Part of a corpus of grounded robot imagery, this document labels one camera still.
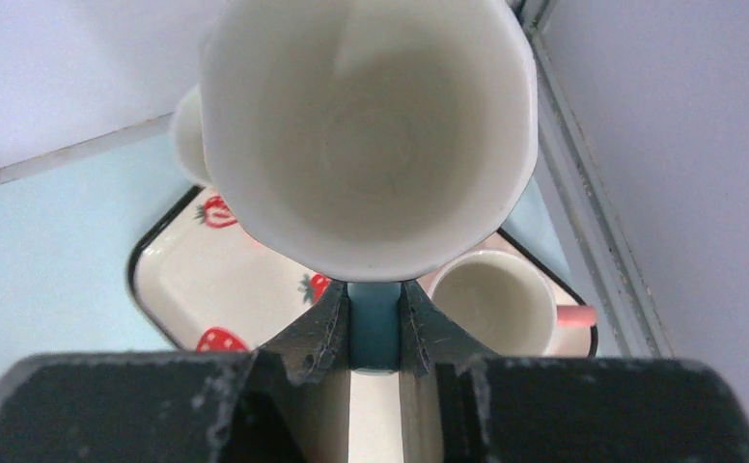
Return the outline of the pink mug with handle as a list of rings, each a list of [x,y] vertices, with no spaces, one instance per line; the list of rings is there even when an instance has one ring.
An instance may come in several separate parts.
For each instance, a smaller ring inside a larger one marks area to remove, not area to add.
[[[596,309],[560,304],[534,264],[499,250],[466,253],[430,283],[430,300],[473,338],[503,356],[553,352],[560,327],[590,328]]]

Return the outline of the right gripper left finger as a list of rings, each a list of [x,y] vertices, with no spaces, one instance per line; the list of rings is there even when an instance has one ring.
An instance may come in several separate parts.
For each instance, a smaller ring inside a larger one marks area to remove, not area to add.
[[[248,352],[62,353],[0,379],[0,462],[344,462],[342,284]]]

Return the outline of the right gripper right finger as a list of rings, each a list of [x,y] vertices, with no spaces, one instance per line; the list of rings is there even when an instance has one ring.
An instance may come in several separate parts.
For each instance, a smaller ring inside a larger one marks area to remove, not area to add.
[[[503,357],[400,298],[407,462],[749,462],[729,385],[688,359]]]

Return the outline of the blue mug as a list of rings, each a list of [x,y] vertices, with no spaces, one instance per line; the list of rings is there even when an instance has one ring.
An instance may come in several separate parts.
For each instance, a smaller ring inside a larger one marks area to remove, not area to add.
[[[198,89],[243,229],[352,284],[354,368],[398,367],[399,283],[495,232],[537,162],[536,66],[503,1],[233,1]]]

